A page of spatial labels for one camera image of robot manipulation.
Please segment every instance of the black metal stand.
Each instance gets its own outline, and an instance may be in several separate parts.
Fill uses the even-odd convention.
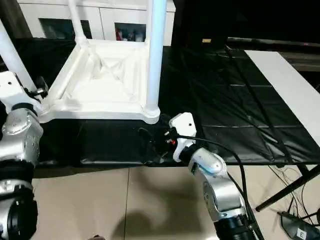
[[[260,212],[261,210],[265,209],[266,207],[269,207],[271,204],[274,204],[278,200],[280,200],[283,197],[287,196],[288,194],[290,194],[291,192],[293,192],[297,188],[301,187],[302,185],[304,185],[305,183],[307,183],[311,179],[315,178],[319,174],[320,174],[320,165],[317,165],[316,167],[314,167],[310,171],[304,170],[302,172],[302,176],[301,177],[299,177],[297,180],[295,180],[294,182],[289,184],[287,187],[285,187],[284,189],[279,191],[277,194],[275,194],[272,197],[270,197],[268,200],[266,200],[263,203],[261,203],[259,206],[257,206],[255,208],[255,210],[257,212]]]

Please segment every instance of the table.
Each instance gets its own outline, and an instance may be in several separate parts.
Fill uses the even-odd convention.
[[[74,47],[66,40],[18,40],[17,50],[31,77],[50,86]],[[138,130],[163,133],[166,121],[191,112],[197,134],[233,149],[244,165],[298,165],[303,176],[257,210],[285,196],[320,173],[320,148],[273,85],[242,50],[164,47],[155,125],[135,120],[56,119],[43,124],[39,168],[117,168],[180,166],[146,146]],[[228,152],[208,146],[228,165]]]

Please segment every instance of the white plastic stool frame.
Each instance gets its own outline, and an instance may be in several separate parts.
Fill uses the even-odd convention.
[[[167,0],[148,0],[145,42],[87,39],[75,1],[68,0],[68,5],[76,46],[50,87],[48,96],[36,107],[40,122],[52,119],[132,119],[155,124],[160,116],[158,98]],[[7,37],[7,45],[14,49],[1,26],[0,37]],[[1,56],[4,48],[0,47]],[[34,84],[15,53],[7,54],[15,61],[8,61],[9,57],[3,59],[23,86],[34,91]]]

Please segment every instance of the white chair leg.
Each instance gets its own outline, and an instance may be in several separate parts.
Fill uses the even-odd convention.
[[[80,17],[77,11],[75,0],[68,0],[68,5],[71,13],[71,20],[73,29],[75,32],[75,42],[77,44],[83,44],[87,42],[87,38],[84,34],[84,30],[82,29]]]
[[[30,92],[37,90],[34,82],[32,81],[24,63],[21,61],[15,46],[11,42],[11,39],[0,20],[0,55],[9,69],[9,71],[15,73],[24,88],[27,88]]]
[[[146,106],[149,115],[158,115],[158,98],[164,45],[167,0],[153,0]]]

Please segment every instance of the cabinet door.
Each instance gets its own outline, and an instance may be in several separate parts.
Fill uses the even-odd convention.
[[[70,39],[73,26],[66,5],[20,4],[24,18],[34,38]],[[104,39],[98,7],[77,6],[87,38]]]
[[[140,42],[141,37],[143,41],[145,40],[147,24],[146,10],[100,8],[100,13],[105,40],[115,41],[121,37],[127,39],[124,36],[120,37],[119,32],[116,33],[116,29],[117,31],[121,31],[123,35],[133,35],[133,40],[139,39],[138,41]],[[164,46],[171,46],[174,19],[174,12],[166,13],[163,36]]]

